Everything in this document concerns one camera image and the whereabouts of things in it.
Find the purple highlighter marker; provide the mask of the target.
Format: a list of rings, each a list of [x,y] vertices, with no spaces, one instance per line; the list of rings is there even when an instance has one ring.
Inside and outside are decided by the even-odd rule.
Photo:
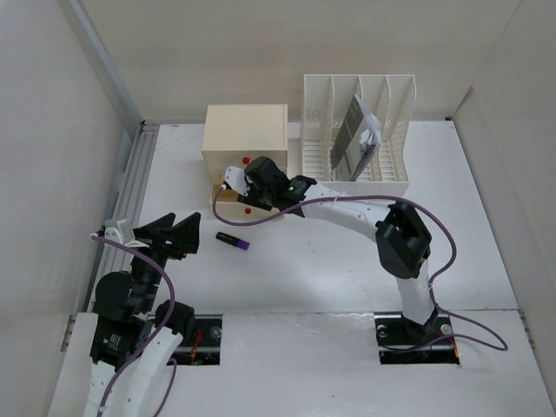
[[[215,235],[216,240],[220,241],[220,242],[224,242],[230,246],[233,246],[235,248],[239,248],[241,250],[245,250],[247,251],[249,249],[250,243],[247,241],[244,241],[243,239],[240,239],[238,237],[223,233],[223,232],[217,232]]]

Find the cream drawer cabinet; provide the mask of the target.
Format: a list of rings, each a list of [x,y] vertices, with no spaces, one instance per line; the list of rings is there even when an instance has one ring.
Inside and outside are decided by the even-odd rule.
[[[215,195],[225,170],[244,168],[266,156],[282,171],[288,170],[288,106],[234,104],[208,106],[202,156]]]

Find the grey setup guide booklet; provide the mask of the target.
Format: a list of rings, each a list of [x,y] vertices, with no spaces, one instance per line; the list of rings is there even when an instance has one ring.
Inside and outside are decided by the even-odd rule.
[[[378,152],[382,124],[361,96],[354,94],[330,151],[331,179],[354,182]]]

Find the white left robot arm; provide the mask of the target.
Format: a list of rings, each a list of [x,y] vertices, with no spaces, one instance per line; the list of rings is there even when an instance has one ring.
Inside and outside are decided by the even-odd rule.
[[[195,310],[175,298],[165,266],[197,252],[201,215],[178,222],[168,213],[140,228],[127,219],[111,219],[91,240],[130,255],[128,271],[113,271],[96,284],[92,311],[96,329],[90,349],[86,416],[145,416],[156,383],[173,354],[193,341],[197,356],[202,331]]]

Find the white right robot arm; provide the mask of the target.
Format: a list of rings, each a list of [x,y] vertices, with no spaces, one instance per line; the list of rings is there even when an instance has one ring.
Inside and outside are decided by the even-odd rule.
[[[239,202],[330,222],[369,238],[377,245],[380,265],[396,278],[404,335],[421,342],[433,333],[435,307],[428,289],[427,262],[432,236],[410,204],[363,202],[313,178],[288,178],[265,156],[243,169],[227,168],[224,180],[238,194]]]

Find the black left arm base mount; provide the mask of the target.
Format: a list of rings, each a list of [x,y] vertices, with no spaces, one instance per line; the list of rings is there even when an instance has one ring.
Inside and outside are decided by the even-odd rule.
[[[191,336],[171,355],[178,366],[218,366],[222,342],[221,315],[197,315]]]

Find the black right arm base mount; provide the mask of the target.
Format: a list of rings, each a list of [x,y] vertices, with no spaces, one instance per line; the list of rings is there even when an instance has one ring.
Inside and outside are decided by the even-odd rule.
[[[446,314],[434,314],[421,326],[399,312],[382,313],[374,316],[374,324],[381,365],[460,364],[453,337],[425,346],[453,332]]]

